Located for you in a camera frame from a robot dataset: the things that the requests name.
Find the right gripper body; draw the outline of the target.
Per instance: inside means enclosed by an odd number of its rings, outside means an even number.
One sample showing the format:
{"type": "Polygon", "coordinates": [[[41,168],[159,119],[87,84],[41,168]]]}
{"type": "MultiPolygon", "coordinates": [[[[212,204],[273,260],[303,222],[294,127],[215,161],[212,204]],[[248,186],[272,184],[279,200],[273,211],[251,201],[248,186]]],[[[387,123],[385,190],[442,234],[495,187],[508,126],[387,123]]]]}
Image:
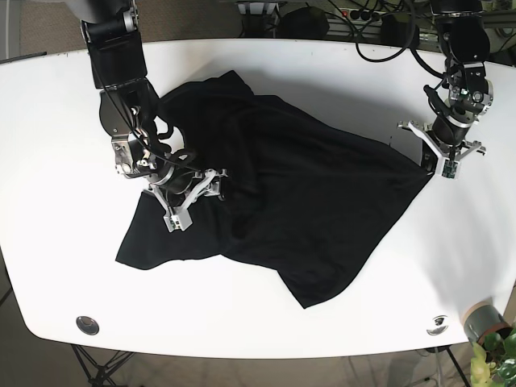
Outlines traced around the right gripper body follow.
{"type": "Polygon", "coordinates": [[[116,135],[111,140],[117,173],[126,178],[144,178],[147,191],[164,209],[168,231],[184,231],[193,224],[189,207],[200,197],[222,197],[222,179],[226,169],[196,170],[180,166],[151,154],[143,142],[132,135],[116,135]]]}

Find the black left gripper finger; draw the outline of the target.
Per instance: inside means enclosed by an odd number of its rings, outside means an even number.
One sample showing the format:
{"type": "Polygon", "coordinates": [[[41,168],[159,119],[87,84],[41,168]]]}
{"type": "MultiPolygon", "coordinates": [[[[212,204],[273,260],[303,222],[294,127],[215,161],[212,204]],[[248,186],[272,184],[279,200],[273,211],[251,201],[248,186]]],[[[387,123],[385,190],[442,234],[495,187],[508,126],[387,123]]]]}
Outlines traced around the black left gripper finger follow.
{"type": "Polygon", "coordinates": [[[438,163],[438,157],[427,144],[422,145],[422,167],[427,172],[434,172],[438,163]]]}

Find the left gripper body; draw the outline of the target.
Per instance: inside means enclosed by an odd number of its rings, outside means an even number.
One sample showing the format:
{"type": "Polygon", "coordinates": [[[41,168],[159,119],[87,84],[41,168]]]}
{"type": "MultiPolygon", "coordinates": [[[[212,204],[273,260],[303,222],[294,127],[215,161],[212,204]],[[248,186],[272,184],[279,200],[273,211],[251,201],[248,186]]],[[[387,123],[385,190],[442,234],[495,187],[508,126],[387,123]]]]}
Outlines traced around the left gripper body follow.
{"type": "Polygon", "coordinates": [[[435,113],[433,123],[418,123],[414,120],[401,121],[397,127],[416,135],[427,144],[438,157],[434,173],[437,176],[455,180],[459,176],[461,162],[466,156],[477,152],[486,153],[482,142],[468,141],[466,135],[479,117],[493,104],[493,85],[489,80],[479,90],[469,91],[458,86],[449,88],[451,100],[444,101],[437,89],[425,85],[429,107],[435,113]]]}

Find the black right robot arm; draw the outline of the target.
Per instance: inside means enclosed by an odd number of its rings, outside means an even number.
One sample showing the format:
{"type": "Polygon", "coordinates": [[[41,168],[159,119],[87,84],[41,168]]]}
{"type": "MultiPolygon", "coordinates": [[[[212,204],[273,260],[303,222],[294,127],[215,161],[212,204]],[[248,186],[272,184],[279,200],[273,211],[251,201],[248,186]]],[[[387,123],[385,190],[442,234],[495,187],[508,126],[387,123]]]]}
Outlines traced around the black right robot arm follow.
{"type": "Polygon", "coordinates": [[[192,225],[189,207],[202,196],[219,196],[226,169],[198,167],[192,149],[173,150],[157,129],[159,97],[147,78],[137,5],[133,1],[68,1],[81,22],[94,84],[100,91],[99,118],[111,137],[116,171],[142,177],[164,208],[168,231],[192,225]]]}

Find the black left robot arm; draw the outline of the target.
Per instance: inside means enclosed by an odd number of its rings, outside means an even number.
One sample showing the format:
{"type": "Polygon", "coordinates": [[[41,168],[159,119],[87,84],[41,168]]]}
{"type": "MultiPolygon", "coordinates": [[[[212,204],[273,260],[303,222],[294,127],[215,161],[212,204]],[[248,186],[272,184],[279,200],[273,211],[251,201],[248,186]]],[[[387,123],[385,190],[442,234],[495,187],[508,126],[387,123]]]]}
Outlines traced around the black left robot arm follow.
{"type": "Polygon", "coordinates": [[[441,72],[418,54],[416,8],[412,1],[406,2],[406,6],[406,21],[397,19],[398,10],[372,16],[371,20],[381,23],[380,37],[384,44],[398,46],[401,51],[409,50],[417,63],[437,77],[439,83],[423,88],[435,121],[400,122],[398,126],[423,141],[421,164],[424,168],[441,177],[456,179],[466,156],[473,152],[485,154],[481,142],[470,142],[465,137],[493,104],[493,85],[485,70],[490,42],[481,20],[482,5],[478,1],[430,3],[439,49],[445,56],[441,72]]]}

